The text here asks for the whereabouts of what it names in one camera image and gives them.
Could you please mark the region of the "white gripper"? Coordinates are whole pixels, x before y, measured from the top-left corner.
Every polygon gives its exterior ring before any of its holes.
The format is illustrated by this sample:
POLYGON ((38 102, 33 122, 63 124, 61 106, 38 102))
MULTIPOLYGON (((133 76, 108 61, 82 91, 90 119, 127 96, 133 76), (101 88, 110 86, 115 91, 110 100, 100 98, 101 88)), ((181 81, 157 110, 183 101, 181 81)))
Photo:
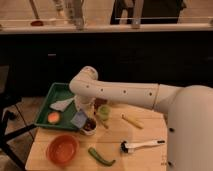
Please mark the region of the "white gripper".
POLYGON ((88 117, 94 117, 94 99, 76 95, 74 103, 77 110, 82 109, 88 117))

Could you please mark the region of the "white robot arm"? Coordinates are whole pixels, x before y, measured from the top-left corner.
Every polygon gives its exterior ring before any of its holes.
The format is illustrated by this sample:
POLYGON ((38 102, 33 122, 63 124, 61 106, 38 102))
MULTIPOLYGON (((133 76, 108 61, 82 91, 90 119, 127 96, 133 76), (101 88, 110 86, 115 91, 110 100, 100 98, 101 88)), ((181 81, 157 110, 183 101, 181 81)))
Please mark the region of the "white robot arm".
POLYGON ((213 171, 213 88, 104 82, 91 66, 83 67, 69 88, 82 107, 101 98, 165 114, 167 171, 213 171))

